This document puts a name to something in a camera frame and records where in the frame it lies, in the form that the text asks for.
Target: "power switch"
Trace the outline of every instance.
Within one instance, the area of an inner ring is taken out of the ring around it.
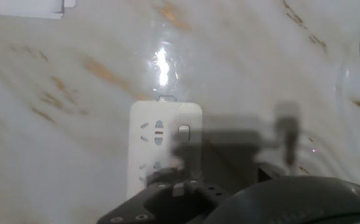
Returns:
[[[183,125],[179,127],[179,140],[181,142],[190,140],[190,127]]]

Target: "power socket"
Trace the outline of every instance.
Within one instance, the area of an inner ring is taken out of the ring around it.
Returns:
[[[146,187],[147,176],[157,170],[182,169],[183,161],[171,152],[180,144],[200,146],[201,131],[202,110],[195,103],[134,103],[130,109],[127,199],[142,191]],[[200,157],[199,153],[199,158],[192,160],[192,166],[199,167],[199,170]]]

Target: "black device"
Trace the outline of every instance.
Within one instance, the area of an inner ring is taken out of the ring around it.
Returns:
[[[187,180],[154,183],[107,213],[97,224],[359,223],[360,185],[327,177],[282,177],[235,195]]]

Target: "marble countertop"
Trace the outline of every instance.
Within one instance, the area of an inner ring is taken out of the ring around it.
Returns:
[[[298,174],[360,184],[359,38],[353,0],[79,0],[62,20],[0,16],[0,223],[89,224],[121,204],[130,106],[159,95],[268,124],[292,102]]]

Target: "white object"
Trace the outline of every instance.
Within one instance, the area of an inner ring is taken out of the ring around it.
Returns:
[[[64,7],[75,7],[76,0],[65,0]]]
[[[182,167],[171,151],[182,142],[200,145],[201,130],[202,110],[195,103],[137,101],[130,110],[127,198],[142,191],[154,171]],[[201,166],[199,158],[193,163]]]
[[[75,0],[0,0],[0,15],[60,19]]]

